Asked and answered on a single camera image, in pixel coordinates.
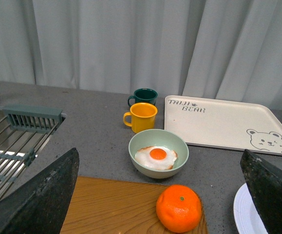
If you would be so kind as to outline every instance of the yellow mug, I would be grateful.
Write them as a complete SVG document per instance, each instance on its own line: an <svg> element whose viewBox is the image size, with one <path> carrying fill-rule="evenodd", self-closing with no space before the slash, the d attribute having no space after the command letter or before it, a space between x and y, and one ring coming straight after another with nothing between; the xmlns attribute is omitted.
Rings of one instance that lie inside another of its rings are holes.
<svg viewBox="0 0 282 234"><path fill-rule="evenodd" d="M132 131L139 133L143 130L152 129L155 125L157 108L149 103L139 102L130 107L130 112L123 115L125 125L131 127ZM126 121L126 117L131 116L131 123Z"/></svg>

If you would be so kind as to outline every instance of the mug handle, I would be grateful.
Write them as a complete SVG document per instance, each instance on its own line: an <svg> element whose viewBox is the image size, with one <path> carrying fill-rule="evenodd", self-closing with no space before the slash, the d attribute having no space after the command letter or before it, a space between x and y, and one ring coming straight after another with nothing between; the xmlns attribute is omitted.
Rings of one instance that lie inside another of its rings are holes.
<svg viewBox="0 0 282 234"><path fill-rule="evenodd" d="M126 117L127 116L131 116L131 112L126 112L124 115L123 115L123 123L129 127L132 127L132 123L128 123L126 122Z"/></svg>
<svg viewBox="0 0 282 234"><path fill-rule="evenodd" d="M131 107L132 105L130 104L130 99L135 99L135 96L130 96L130 97L128 98L128 105Z"/></svg>

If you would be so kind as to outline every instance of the fried egg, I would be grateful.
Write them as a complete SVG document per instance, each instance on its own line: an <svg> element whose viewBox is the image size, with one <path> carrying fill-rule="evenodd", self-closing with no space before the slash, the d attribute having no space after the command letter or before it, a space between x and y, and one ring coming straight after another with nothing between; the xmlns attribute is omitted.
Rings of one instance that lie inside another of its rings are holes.
<svg viewBox="0 0 282 234"><path fill-rule="evenodd" d="M145 167L155 170L170 170L178 155L174 150L164 146L149 146L138 150L134 158Z"/></svg>

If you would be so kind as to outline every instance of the egg yolk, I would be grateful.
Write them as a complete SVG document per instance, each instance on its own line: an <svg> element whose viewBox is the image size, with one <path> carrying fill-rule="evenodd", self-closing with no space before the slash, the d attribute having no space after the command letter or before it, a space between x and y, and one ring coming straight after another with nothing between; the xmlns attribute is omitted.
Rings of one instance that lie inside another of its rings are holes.
<svg viewBox="0 0 282 234"><path fill-rule="evenodd" d="M167 156L167 153L163 149L155 148L150 151L150 156L153 159L162 160Z"/></svg>

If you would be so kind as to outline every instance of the sink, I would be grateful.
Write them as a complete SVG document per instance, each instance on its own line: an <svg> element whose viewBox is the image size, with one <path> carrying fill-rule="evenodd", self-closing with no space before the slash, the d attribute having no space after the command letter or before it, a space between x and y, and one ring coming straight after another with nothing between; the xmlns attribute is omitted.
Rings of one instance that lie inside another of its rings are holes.
<svg viewBox="0 0 282 234"><path fill-rule="evenodd" d="M0 200L64 119L61 110L54 108L0 107Z"/></svg>

